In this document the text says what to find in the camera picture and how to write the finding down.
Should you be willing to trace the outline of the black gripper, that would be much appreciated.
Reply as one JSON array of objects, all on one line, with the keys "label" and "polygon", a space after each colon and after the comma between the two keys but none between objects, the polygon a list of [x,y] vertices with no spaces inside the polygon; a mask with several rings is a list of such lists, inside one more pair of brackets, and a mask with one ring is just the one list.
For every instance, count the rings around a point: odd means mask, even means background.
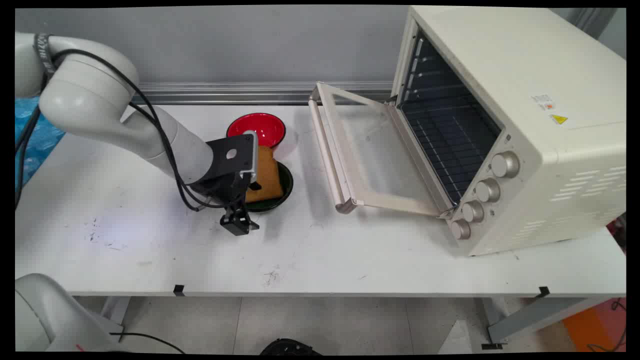
[{"label": "black gripper", "polygon": [[225,208],[220,225],[235,236],[243,236],[260,230],[246,205],[246,193],[251,184],[251,172],[233,172],[204,178],[190,184],[189,189],[205,198],[196,201],[199,209]]}]

